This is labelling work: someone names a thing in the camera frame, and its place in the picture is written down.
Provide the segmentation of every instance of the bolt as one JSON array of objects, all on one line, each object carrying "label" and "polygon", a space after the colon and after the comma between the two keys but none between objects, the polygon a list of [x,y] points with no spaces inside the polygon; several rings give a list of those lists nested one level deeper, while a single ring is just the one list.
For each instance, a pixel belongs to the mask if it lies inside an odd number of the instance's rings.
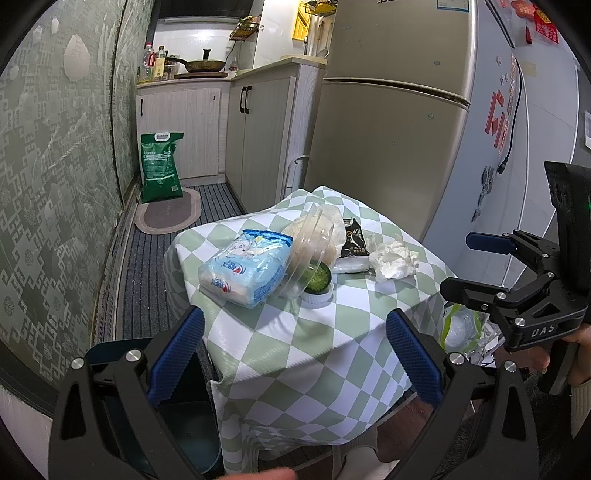
[{"label": "bolt", "polygon": [[503,364],[503,366],[505,367],[505,370],[507,370],[508,372],[511,372],[512,374],[517,372],[517,365],[515,364],[515,362],[512,362],[511,360],[507,360]]},{"label": "bolt", "polygon": [[125,354],[125,359],[128,362],[137,362],[140,358],[142,358],[142,352],[140,350],[130,350]]},{"label": "bolt", "polygon": [[461,365],[465,360],[466,358],[461,353],[452,352],[449,354],[449,361],[454,365]]},{"label": "bolt", "polygon": [[75,358],[72,360],[72,368],[74,370],[79,370],[84,366],[84,359],[83,358]]}]

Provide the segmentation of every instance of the green bag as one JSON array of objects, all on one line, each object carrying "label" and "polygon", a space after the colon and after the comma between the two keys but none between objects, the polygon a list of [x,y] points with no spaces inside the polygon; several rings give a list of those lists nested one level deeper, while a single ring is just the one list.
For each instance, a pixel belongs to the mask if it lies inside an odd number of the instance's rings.
[{"label": "green bag", "polygon": [[183,137],[168,132],[142,135],[142,203],[183,197],[173,158],[176,142]]}]

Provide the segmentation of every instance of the blue plastic package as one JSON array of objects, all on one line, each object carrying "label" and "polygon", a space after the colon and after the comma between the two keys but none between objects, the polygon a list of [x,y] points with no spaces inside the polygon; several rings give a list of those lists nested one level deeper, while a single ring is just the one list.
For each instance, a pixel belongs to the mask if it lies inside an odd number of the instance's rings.
[{"label": "blue plastic package", "polygon": [[199,267],[200,286],[248,309],[264,301],[285,275],[293,238],[244,230],[231,245]]}]

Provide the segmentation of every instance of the table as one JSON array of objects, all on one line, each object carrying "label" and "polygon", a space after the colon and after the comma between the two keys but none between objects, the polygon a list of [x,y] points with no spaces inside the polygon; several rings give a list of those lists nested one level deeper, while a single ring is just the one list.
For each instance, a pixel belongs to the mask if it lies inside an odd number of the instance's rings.
[{"label": "table", "polygon": [[[197,269],[246,228],[280,232],[313,205],[336,205],[378,242],[401,237],[419,253],[414,277],[377,284],[370,273],[335,275],[327,306],[271,297],[247,310],[199,290]],[[175,318],[192,304],[205,313],[204,342],[219,371],[212,382],[227,473],[256,472],[258,452],[341,445],[372,426],[411,383],[385,336],[403,309],[423,333],[443,329],[440,283],[452,272],[433,253],[363,203],[319,187],[276,206],[195,227],[165,254],[168,305]]]}]

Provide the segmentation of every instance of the oval mat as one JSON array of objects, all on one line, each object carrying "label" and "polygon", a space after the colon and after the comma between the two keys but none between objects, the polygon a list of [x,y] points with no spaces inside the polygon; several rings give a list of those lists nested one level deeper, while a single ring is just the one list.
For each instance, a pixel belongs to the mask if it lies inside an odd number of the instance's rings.
[{"label": "oval mat", "polygon": [[135,226],[148,235],[164,235],[187,228],[199,217],[201,217],[199,192],[183,187],[183,198],[138,205]]}]

